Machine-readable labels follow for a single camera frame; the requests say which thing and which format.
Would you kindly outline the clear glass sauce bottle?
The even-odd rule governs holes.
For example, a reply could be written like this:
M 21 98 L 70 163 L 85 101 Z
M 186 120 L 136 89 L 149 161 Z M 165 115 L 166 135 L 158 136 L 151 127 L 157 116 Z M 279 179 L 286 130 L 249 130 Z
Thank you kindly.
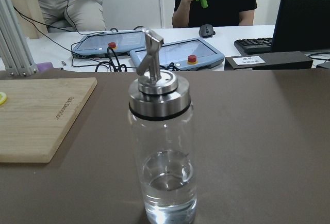
M 192 223 L 197 194 L 189 82 L 161 69 L 163 38 L 143 33 L 146 55 L 128 89 L 128 120 L 146 215 L 151 223 Z

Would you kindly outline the blue teach pendant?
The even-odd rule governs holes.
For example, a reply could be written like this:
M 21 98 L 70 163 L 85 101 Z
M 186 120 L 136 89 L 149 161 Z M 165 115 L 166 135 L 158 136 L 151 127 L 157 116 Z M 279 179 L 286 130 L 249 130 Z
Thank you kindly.
M 163 44 L 158 52 L 163 68 L 196 71 L 220 65 L 225 55 L 202 38 Z
M 141 30 L 129 30 L 114 33 L 85 35 L 72 48 L 74 58 L 106 58 L 108 45 L 114 45 L 116 54 L 128 54 L 135 49 L 145 47 L 145 34 Z

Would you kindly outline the black computer mouse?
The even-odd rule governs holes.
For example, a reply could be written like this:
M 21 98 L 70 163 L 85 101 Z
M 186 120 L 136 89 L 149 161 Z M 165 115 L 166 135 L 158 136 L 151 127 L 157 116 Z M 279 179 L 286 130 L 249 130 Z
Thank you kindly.
M 216 34 L 211 24 L 204 24 L 199 28 L 199 36 L 202 38 L 211 38 Z

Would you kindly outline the black keyboard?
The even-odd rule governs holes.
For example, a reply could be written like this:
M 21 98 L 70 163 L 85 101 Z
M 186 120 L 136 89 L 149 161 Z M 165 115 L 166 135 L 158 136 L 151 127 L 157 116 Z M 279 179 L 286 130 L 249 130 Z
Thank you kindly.
M 254 55 L 271 52 L 272 38 L 238 39 L 234 46 L 241 55 Z

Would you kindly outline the seated person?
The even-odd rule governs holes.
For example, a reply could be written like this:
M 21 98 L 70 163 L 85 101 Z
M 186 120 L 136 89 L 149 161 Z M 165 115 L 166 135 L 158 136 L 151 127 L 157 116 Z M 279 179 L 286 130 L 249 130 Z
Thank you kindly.
M 256 0 L 175 0 L 172 26 L 252 26 L 256 8 Z

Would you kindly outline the purple cloth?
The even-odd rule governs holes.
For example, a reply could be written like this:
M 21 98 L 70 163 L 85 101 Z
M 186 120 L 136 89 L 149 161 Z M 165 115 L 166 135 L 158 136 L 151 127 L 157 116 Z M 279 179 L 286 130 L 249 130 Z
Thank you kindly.
M 52 69 L 53 64 L 51 62 L 42 62 L 37 64 L 37 68 L 39 72 L 44 72 L 48 69 Z

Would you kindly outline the wooden cutting board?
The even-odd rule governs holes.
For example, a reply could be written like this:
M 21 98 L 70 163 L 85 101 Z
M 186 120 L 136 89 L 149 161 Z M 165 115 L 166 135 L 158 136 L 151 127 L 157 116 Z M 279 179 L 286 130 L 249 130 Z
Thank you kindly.
M 94 77 L 2 80 L 1 162 L 50 162 L 96 85 Z

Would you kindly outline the black monitor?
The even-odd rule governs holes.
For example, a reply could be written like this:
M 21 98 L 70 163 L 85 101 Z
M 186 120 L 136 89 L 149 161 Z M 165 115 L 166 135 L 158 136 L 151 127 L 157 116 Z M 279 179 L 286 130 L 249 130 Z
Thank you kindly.
M 272 52 L 329 48 L 329 0 L 280 0 Z

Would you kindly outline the lemon slice toy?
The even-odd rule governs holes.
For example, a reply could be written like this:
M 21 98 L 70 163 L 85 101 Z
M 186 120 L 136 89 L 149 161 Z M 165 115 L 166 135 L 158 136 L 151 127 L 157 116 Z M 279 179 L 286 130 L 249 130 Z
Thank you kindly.
M 7 94 L 4 92 L 0 92 L 0 105 L 4 104 L 7 100 Z

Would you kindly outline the aluminium frame post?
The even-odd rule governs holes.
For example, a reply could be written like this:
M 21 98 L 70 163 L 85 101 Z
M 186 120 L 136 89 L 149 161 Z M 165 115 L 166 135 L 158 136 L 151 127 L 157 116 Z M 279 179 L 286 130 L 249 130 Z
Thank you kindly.
M 1 0 L 1 59 L 10 76 L 38 72 L 11 0 Z

